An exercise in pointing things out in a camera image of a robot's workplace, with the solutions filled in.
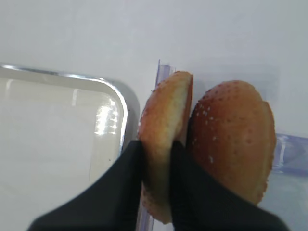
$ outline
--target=hamburger bun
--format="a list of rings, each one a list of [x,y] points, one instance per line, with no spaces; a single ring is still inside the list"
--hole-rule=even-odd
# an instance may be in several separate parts
[[[157,85],[141,115],[138,139],[146,153],[141,201],[164,224],[172,221],[169,206],[169,165],[173,141],[186,142],[193,76],[176,72]]]
[[[223,82],[193,110],[188,151],[213,178],[253,204],[267,188],[275,146],[270,106],[249,83]]]

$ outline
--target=sesame seed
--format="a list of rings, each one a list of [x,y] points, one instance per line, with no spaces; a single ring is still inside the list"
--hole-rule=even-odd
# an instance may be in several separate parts
[[[213,157],[209,155],[208,158],[210,159],[210,162],[211,162],[211,164],[212,164],[212,163],[214,162]]]

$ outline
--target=bread crust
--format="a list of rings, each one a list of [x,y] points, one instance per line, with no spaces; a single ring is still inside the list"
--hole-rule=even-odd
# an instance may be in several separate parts
[[[188,151],[205,171],[253,204],[266,190],[275,146],[270,106],[244,81],[215,86],[192,113]]]
[[[188,72],[176,72],[158,84],[146,103],[138,129],[147,164],[141,200],[149,213],[165,224],[172,220],[168,201],[170,152],[174,140],[185,143],[192,78]]]

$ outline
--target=tray rim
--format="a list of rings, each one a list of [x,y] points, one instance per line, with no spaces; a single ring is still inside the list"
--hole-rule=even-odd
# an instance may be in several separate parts
[[[120,146],[119,146],[118,156],[121,155],[123,145],[124,145],[127,120],[128,120],[128,108],[127,108],[127,103],[125,101],[123,94],[111,82],[109,82],[108,80],[102,77],[94,77],[90,75],[81,75],[81,74],[75,74],[75,73],[69,73],[69,72],[51,71],[51,70],[46,70],[46,69],[44,70],[36,69],[36,68],[26,67],[22,65],[15,65],[15,64],[0,63],[0,68],[10,69],[14,71],[21,71],[21,72],[38,73],[38,74],[44,74],[44,75],[50,75],[50,76],[60,76],[60,77],[66,77],[66,78],[71,78],[71,79],[80,79],[84,81],[92,81],[98,84],[104,84],[108,86],[109,88],[111,88],[111,90],[113,90],[115,94],[119,97],[122,108],[123,108],[123,119],[122,119],[122,125],[121,125]]]

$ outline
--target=white table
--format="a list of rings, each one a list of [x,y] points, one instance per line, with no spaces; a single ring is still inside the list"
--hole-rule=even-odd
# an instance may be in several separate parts
[[[0,62],[107,77],[142,109],[157,61],[265,73],[279,132],[307,136],[306,0],[0,0]],[[198,77],[206,85],[206,75]]]

